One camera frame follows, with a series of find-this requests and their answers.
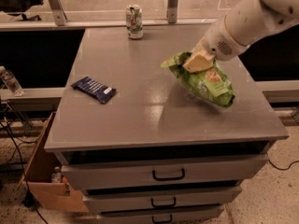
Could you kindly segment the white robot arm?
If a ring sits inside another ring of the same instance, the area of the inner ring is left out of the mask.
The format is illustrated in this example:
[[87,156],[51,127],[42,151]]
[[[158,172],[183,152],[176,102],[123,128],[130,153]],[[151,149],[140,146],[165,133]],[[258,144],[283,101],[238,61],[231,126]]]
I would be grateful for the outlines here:
[[190,73],[205,71],[298,22],[299,0],[241,0],[206,30],[183,67]]

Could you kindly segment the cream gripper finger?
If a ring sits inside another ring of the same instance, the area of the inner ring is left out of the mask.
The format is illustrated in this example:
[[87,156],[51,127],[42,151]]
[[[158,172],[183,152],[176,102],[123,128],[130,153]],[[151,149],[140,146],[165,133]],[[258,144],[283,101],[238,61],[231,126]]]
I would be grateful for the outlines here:
[[190,73],[206,71],[213,65],[213,54],[193,54],[184,64],[183,68]]

